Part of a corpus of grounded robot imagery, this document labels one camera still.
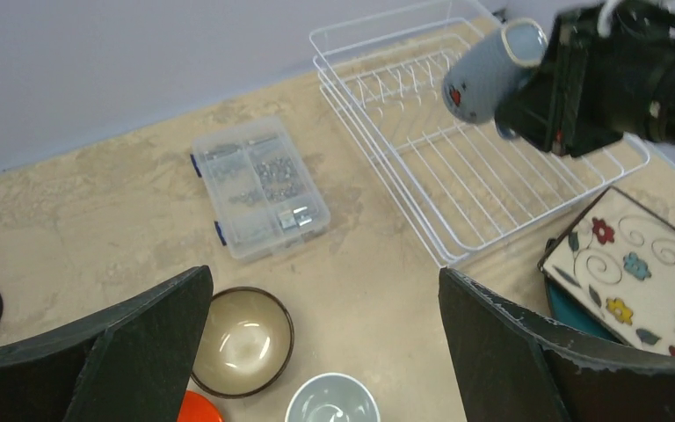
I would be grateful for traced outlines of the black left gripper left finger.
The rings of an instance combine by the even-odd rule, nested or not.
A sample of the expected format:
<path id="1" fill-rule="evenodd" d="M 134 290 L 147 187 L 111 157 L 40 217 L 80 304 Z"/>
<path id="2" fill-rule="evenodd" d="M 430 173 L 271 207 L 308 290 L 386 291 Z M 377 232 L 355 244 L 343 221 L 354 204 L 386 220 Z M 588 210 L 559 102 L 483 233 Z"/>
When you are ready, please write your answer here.
<path id="1" fill-rule="evenodd" d="M 130 299 L 0 346 L 0 421 L 174 421 L 214 283 L 195 266 Z"/>

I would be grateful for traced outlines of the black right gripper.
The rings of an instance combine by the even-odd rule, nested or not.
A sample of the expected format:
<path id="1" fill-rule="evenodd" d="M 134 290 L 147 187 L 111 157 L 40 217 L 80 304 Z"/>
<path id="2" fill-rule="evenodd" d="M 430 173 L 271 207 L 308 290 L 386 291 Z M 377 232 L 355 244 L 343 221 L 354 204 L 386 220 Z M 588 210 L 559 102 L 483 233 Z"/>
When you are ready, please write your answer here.
<path id="1" fill-rule="evenodd" d="M 650 1 L 560 12 L 541 64 L 494 120 L 556 156 L 585 156 L 628 134 L 675 145 L 675 13 Z"/>

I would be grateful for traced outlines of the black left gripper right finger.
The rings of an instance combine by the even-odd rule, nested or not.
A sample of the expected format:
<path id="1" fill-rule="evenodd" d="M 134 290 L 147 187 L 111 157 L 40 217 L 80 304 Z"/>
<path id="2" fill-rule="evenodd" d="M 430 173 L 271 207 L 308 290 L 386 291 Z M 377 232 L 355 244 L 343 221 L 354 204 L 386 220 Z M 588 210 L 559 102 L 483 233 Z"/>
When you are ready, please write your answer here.
<path id="1" fill-rule="evenodd" d="M 675 421 L 675 357 L 519 306 L 453 268 L 439 309 L 470 421 Z"/>

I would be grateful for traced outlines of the grey printed mug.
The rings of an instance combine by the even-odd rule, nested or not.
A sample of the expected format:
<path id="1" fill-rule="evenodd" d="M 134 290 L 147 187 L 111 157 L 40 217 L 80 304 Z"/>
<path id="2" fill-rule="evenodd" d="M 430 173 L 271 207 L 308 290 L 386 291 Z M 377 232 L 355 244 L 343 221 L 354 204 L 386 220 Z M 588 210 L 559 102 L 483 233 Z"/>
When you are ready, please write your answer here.
<path id="1" fill-rule="evenodd" d="M 487 34 L 464 53 L 443 79 L 446 109 L 464 123 L 493 121 L 506 140 L 519 135 L 494 117 L 496 108 L 521 89 L 541 64 L 547 35 L 531 18 L 517 18 Z"/>

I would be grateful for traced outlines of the square floral plate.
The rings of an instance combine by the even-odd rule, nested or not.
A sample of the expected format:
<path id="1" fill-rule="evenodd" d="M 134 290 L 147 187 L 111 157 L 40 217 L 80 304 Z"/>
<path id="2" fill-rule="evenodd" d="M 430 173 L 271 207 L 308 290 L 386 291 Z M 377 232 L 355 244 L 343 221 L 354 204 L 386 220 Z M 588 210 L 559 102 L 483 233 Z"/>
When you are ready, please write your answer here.
<path id="1" fill-rule="evenodd" d="M 675 228 L 623 191 L 600 194 L 539 268 L 622 343 L 675 356 Z"/>

